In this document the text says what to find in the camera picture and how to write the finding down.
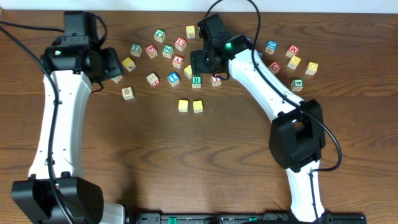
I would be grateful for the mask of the yellow O block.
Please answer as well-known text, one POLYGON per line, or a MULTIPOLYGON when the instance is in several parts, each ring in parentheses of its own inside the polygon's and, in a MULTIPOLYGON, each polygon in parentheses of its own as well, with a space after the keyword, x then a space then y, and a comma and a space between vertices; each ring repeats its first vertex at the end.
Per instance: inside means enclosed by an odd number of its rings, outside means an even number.
POLYGON ((203 102, 202 100, 193 101, 193 110, 195 113, 201 113, 203 111, 203 102))

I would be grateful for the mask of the yellow C block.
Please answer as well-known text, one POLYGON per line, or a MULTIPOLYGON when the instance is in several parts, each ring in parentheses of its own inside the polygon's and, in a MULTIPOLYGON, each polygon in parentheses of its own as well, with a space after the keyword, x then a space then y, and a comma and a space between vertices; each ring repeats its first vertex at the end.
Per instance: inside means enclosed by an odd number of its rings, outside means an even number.
POLYGON ((178 111, 179 112, 187 112, 188 106, 189 106, 188 100, 179 100, 178 101, 178 111))

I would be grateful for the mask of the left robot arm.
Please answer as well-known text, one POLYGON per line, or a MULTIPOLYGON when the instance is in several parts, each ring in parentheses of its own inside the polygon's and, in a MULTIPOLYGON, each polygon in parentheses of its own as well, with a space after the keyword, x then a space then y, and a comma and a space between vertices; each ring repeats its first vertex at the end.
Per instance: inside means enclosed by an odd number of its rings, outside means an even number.
POLYGON ((116 51, 90 45, 48 47, 45 106, 39 146, 27 180, 12 184, 12 199, 32 223, 131 223, 124 205, 107 202, 83 178, 81 138, 94 82, 123 75, 116 51))

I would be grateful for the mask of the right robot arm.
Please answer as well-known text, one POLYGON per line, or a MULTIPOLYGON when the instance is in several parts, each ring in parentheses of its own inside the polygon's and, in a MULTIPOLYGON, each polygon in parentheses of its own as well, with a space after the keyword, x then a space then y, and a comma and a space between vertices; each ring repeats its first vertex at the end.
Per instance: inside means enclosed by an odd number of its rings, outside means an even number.
POLYGON ((194 74, 227 73, 247 89, 271 122, 269 149, 288 177, 290 211, 301 222, 315 222, 325 212, 318 170, 325 147, 323 114, 315 100, 304 101, 264 65, 243 35, 205 40, 190 54, 194 74))

